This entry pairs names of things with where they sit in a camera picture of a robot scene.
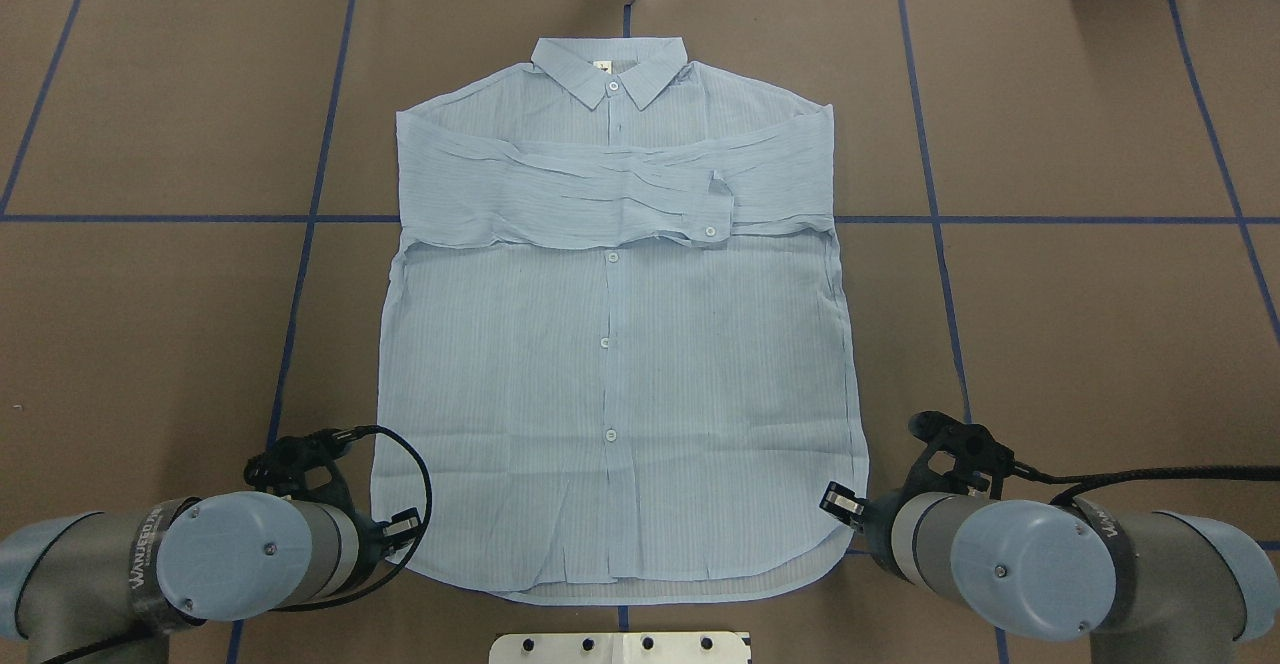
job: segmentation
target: black cable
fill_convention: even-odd
[[[1061,491],[1050,500],[1053,507],[1065,507],[1071,499],[1097,487],[1133,481],[1169,480],[1226,480],[1238,482],[1280,482],[1280,467],[1245,467],[1244,464],[1216,464],[1215,467],[1164,467],[1156,470],[1130,470],[1128,472],[1093,473],[1084,481]]]
[[[364,439],[365,436],[371,435],[371,432],[379,432],[387,439],[396,441],[396,444],[398,444],[401,449],[407,452],[408,455],[412,455],[413,463],[417,464],[417,471],[422,475],[422,493],[426,495],[426,503],[422,505],[422,518],[421,522],[419,522],[417,525],[417,536],[413,537],[413,544],[410,545],[408,551],[404,553],[401,560],[397,562],[394,567],[392,567],[392,571],[388,572],[385,577],[379,578],[372,585],[369,585],[367,587],[357,592],[339,596],[337,599],[326,599],[324,601],[310,601],[307,604],[294,604],[293,606],[282,606],[279,609],[273,609],[274,612],[315,612],[317,609],[329,609],[330,606],[351,604],[357,599],[369,596],[370,594],[378,591],[380,587],[385,586],[387,582],[396,578],[398,573],[403,572],[410,559],[413,558],[413,553],[417,551],[419,545],[422,544],[422,539],[426,536],[426,525],[428,522],[431,521],[431,475],[426,471],[426,462],[422,461],[422,455],[419,454],[416,449],[413,449],[413,445],[411,445],[410,441],[406,441],[404,438],[398,435],[398,432],[394,432],[388,427],[379,427],[379,426],[356,427],[356,431],[360,432],[358,439]]]
[[[1070,477],[1055,477],[1051,473],[1041,472],[1038,468],[1032,467],[1032,464],[1024,464],[1021,462],[1014,461],[1014,476],[1021,477],[1029,482],[1062,485],[1062,484],[1079,484],[1087,480],[1103,477],[1106,476],[1106,473],[1079,473],[1078,476],[1070,476]]]
[[[84,656],[88,656],[90,654],[97,654],[99,651],[102,651],[102,650],[106,650],[106,649],[111,649],[111,647],[115,647],[115,646],[123,646],[125,644],[131,644],[131,642],[134,642],[134,641],[142,641],[142,640],[150,638],[152,636],[155,636],[155,635],[151,632],[151,629],[146,624],[143,624],[142,622],[138,622],[138,623],[133,624],[133,628],[131,628],[129,631],[124,632],[123,635],[115,635],[114,637],[109,637],[109,638],[105,638],[102,641],[96,641],[96,642],[93,642],[91,645],[82,646],[79,649],[73,649],[73,650],[70,650],[70,651],[68,651],[65,654],[59,654],[58,656],[54,656],[52,659],[46,659],[42,664],[67,664],[68,661],[74,661],[77,659],[82,659]]]

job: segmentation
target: metal bracket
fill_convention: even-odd
[[[489,664],[750,664],[744,632],[504,635]]]

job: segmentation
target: blue tape line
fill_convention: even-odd
[[[306,214],[4,214],[0,223],[306,223]]]
[[[398,225],[399,214],[320,214],[317,223],[388,223]]]
[[[964,400],[964,421],[973,423],[973,408],[969,406],[969,380],[964,374],[964,353],[960,351],[960,331],[956,328],[955,298],[951,297],[951,273],[942,243],[942,221],[938,217],[938,194],[933,187],[933,162],[929,157],[929,141],[924,134],[924,109],[920,105],[920,82],[915,73],[915,52],[911,49],[911,26],[906,14],[906,0],[897,0],[897,14],[902,23],[902,46],[906,54],[906,75],[911,86],[911,107],[915,109],[915,134],[920,141],[920,164],[924,168],[924,192],[929,196],[929,216],[933,226],[933,249],[938,258],[938,276],[942,280],[942,303],[947,310],[947,330],[951,333],[951,361],[960,380],[960,398]]]
[[[1020,217],[943,214],[861,214],[835,217],[837,225],[1231,225],[1235,217]],[[288,223],[312,221],[310,214],[0,214],[0,223]],[[315,223],[387,223],[398,225],[399,214],[316,214]],[[1252,226],[1280,225],[1280,217],[1244,217]]]
[[[1271,301],[1271,290],[1267,288],[1266,276],[1262,274],[1262,264],[1258,260],[1257,249],[1253,248],[1253,237],[1249,235],[1248,223],[1244,219],[1244,209],[1240,209],[1240,198],[1235,193],[1235,182],[1231,180],[1230,169],[1226,168],[1226,159],[1222,155],[1222,146],[1217,139],[1217,130],[1213,127],[1213,118],[1208,113],[1208,104],[1204,104],[1204,93],[1201,91],[1199,77],[1196,75],[1196,67],[1192,63],[1192,52],[1187,46],[1187,35],[1183,31],[1183,17],[1178,12],[1178,0],[1169,0],[1169,13],[1174,20],[1174,32],[1178,35],[1178,49],[1183,52],[1183,64],[1187,67],[1187,78],[1192,84],[1192,93],[1196,95],[1196,105],[1199,107],[1201,118],[1204,120],[1204,130],[1208,134],[1208,143],[1213,148],[1213,157],[1217,161],[1217,171],[1222,175],[1222,186],[1226,187],[1226,198],[1231,202],[1231,212],[1235,214],[1240,228],[1240,239],[1244,241],[1244,251],[1249,255],[1249,266],[1253,267],[1253,278],[1262,292],[1262,303],[1266,304],[1267,317],[1271,319],[1271,333],[1276,343],[1280,344],[1280,316],[1276,316],[1276,307]]]
[[[45,72],[45,81],[40,84],[40,93],[36,95],[36,104],[31,107],[31,116],[27,120],[27,130],[22,132],[22,143],[18,143],[18,154],[14,155],[13,168],[9,168],[9,178],[4,182],[4,194],[0,194],[0,214],[9,209],[9,198],[13,196],[13,187],[18,186],[18,171],[22,171],[22,161],[27,159],[27,148],[31,146],[31,136],[36,134],[36,122],[40,122],[40,111],[45,109],[45,99],[49,96],[49,87],[54,84],[54,75],[58,73],[58,63],[63,59],[63,50],[67,49],[67,40],[72,35],[72,26],[76,23],[76,14],[83,0],[72,0],[72,8],[67,13],[63,23],[63,32],[59,35],[58,46],[54,46],[54,55],[49,59],[49,70]]]
[[[232,638],[227,645],[227,664],[237,664],[239,660],[239,640],[244,635],[244,619],[238,619],[232,624]]]
[[[307,230],[302,235],[302,255],[298,258],[298,276],[293,281],[293,301],[289,304],[289,326],[284,331],[284,351],[280,354],[280,374],[275,380],[275,400],[271,403],[271,422],[266,430],[266,445],[275,444],[280,431],[280,415],[284,412],[284,381],[289,376],[293,360],[293,340],[298,330],[298,304],[302,303],[302,285],[306,284],[307,267],[311,264],[311,241],[316,232],[316,217],[320,212],[320,193],[324,191],[324,173],[329,164],[329,143],[333,141],[333,122],[338,114],[338,95],[342,91],[342,72],[347,63],[347,43],[351,41],[351,20],[356,13],[356,0],[347,0],[347,18],[342,26],[342,43],[338,45],[338,64],[333,72],[333,90],[329,93],[329,113],[325,115],[324,137],[320,139],[320,159],[316,161],[316,180],[311,187],[311,210],[307,214]]]
[[[837,216],[837,225],[1236,225],[1239,217],[1079,217],[1018,214],[861,214]],[[1244,217],[1251,225],[1276,225],[1280,217]]]
[[[1024,217],[947,214],[945,225],[1234,225],[1235,217]]]
[[[1005,629],[996,628],[996,656],[1000,664],[1009,664],[1009,641],[1005,638]]]

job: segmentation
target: table surface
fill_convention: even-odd
[[[0,535],[238,490],[269,431],[372,422],[393,113],[524,61],[539,36],[621,36],[627,1],[0,0]],[[684,36],[700,61],[835,105],[882,493],[919,452],[919,409],[987,423],[1052,473],[1280,461],[1265,86],[1280,40],[1253,36],[1277,14],[634,0],[630,33]],[[347,462],[357,496],[369,463],[369,447]],[[1098,500],[1221,518],[1275,553],[1276,491]],[[1006,637],[854,551],[800,591],[703,606],[522,606],[406,574],[338,610],[209,624],[173,659],[479,663],[500,633],[618,628],[750,632],[756,664],[1087,656]],[[0,661],[20,658],[0,642]],[[1242,647],[1277,659],[1274,633]]]

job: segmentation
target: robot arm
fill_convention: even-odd
[[[374,522],[352,505],[334,459],[370,432],[398,440],[420,464],[421,521],[410,509]],[[306,473],[316,468],[332,480],[307,487]],[[28,640],[33,663],[165,661],[169,635],[209,619],[364,596],[399,573],[430,518],[425,464],[407,441],[380,427],[282,439],[250,461],[244,478],[260,491],[19,528],[0,542],[0,636]],[[389,574],[353,592],[403,546],[410,551]]]
[[[1280,582],[1239,528],[1171,512],[1115,516],[1075,496],[998,500],[1012,452],[977,423],[916,415],[905,485],[870,503],[832,482],[819,507],[864,532],[888,573],[1047,641],[1088,635],[1096,664],[1224,663],[1280,609]],[[951,472],[929,468],[933,454]],[[991,487],[992,498],[973,496]]]

